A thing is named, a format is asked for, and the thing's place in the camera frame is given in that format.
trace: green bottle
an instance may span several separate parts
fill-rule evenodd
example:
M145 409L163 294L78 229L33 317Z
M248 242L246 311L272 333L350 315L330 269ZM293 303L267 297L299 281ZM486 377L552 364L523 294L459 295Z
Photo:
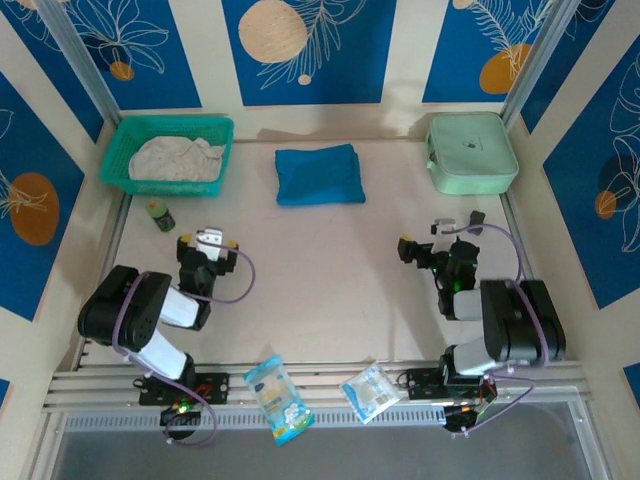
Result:
M170 232L176 226L176 222L169 213L167 204L161 198L154 197L146 205L147 213L153 218L158 228L163 232Z

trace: white table surface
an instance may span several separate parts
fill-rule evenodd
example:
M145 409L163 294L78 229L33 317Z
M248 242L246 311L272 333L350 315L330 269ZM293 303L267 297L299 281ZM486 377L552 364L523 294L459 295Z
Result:
M206 226L236 240L257 268L252 293L236 305L213 304L200 332L160 326L196 363L262 361L276 352L286 362L436 360L446 345L481 335L479 322L451 322L438 312L432 274L405 265L397 254L403 234L420 243L432 237L436 218L466 225L472 210L506 227L498 196L439 193L424 164L421 142L354 142L367 201L357 205L283 208L276 204L274 153L282 148L315 149L328 142L234 144L217 198L169 197L176 220L162 233L135 197L116 264L166 272L178 282L176 240ZM513 277L517 263L509 241L485 230L461 236L480 247L477 278ZM218 278L214 296L242 293L250 271L242 259ZM118 363L110 349L85 347L82 365Z

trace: white towel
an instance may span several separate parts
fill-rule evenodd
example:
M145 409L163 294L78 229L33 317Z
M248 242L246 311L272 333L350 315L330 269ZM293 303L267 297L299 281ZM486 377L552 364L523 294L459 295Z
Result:
M224 145L211 146L198 138L156 137L129 162L133 180L213 182L220 176Z

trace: food packet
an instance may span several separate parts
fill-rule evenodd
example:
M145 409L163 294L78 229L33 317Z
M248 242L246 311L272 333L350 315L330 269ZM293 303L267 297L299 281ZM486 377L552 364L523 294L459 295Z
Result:
M315 421L311 410L298 395L279 355L245 373L244 381L271 424L278 446L300 435Z
M376 362L340 385L340 388L353 411L365 424L400 400L398 390Z

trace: plastic basket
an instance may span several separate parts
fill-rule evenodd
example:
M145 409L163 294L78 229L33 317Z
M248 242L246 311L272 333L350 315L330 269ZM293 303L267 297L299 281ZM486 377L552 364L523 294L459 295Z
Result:
M132 180L129 162L142 145L154 137L204 138L210 145L225 145L220 176L213 182ZM215 197L220 193L233 142L233 121L225 117L127 117L118 126L100 170L100 180L117 185L130 195L185 195Z

